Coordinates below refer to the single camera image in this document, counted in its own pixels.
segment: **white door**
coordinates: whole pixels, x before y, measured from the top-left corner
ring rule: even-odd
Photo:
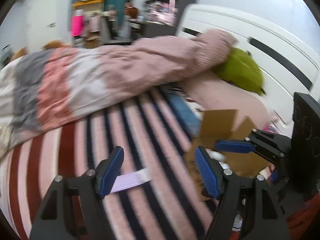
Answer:
[[[58,38],[58,0],[30,0],[27,13],[28,51],[35,52]]]

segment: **striped bed sheet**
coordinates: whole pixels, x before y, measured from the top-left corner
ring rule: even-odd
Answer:
[[[172,88],[153,87],[15,147],[0,163],[0,208],[27,240],[54,177],[80,176],[119,145],[125,152],[121,174],[147,167],[151,181],[104,198],[116,238],[202,239],[216,206],[212,200],[199,201],[183,161],[199,125]],[[78,201],[75,214],[81,214]]]

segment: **gray blanket stripe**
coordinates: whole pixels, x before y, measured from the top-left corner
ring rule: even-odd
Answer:
[[[37,120],[38,91],[47,64],[54,49],[24,56],[15,68],[16,87],[13,91],[13,130],[41,130]]]

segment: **maroon stripe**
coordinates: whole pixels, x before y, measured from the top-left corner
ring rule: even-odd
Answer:
[[[41,204],[41,194],[39,188],[39,160],[44,134],[32,140],[27,171],[27,198],[30,211],[30,220],[36,217],[37,210]]]
[[[75,129],[76,122],[66,124],[62,127],[60,148],[59,148],[59,160],[58,160],[58,174],[67,178],[76,176],[75,169]],[[76,225],[83,227],[84,219],[81,211],[79,197],[72,197],[73,212]]]
[[[13,150],[12,161],[11,161],[11,169],[10,169],[10,189],[9,189],[9,197],[10,197],[10,208],[12,213],[12,218],[18,234],[22,240],[28,240],[26,232],[23,227],[19,200],[18,200],[18,166],[20,159],[21,145],[16,146]]]

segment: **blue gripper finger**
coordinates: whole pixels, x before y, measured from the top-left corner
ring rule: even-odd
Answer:
[[[220,199],[224,193],[223,176],[220,163],[211,159],[204,147],[199,146],[195,151],[195,161],[207,192],[215,199]]]
[[[216,151],[233,153],[249,153],[255,151],[255,147],[250,142],[241,140],[217,141],[214,149]]]
[[[96,192],[101,198],[109,195],[124,160],[124,151],[116,146],[110,157],[99,163],[96,176]]]

